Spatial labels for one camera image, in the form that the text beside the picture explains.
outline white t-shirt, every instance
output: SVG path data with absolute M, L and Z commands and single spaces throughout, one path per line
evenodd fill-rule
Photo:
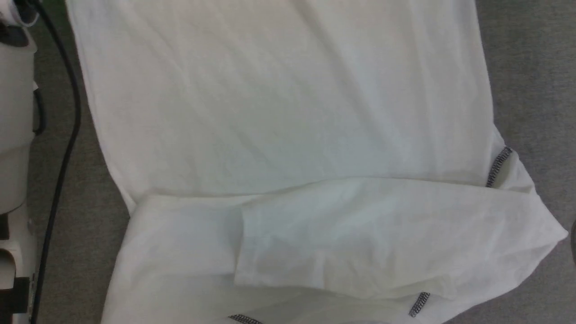
M 132 214 L 104 323 L 440 323 L 566 236 L 515 153 L 485 188 L 472 0 L 67 4 Z

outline white fabric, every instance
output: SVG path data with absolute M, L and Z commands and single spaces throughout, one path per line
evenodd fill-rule
M 132 214 L 103 323 L 441 323 L 567 235 L 515 155 L 484 188 L 472 0 L 67 4 Z

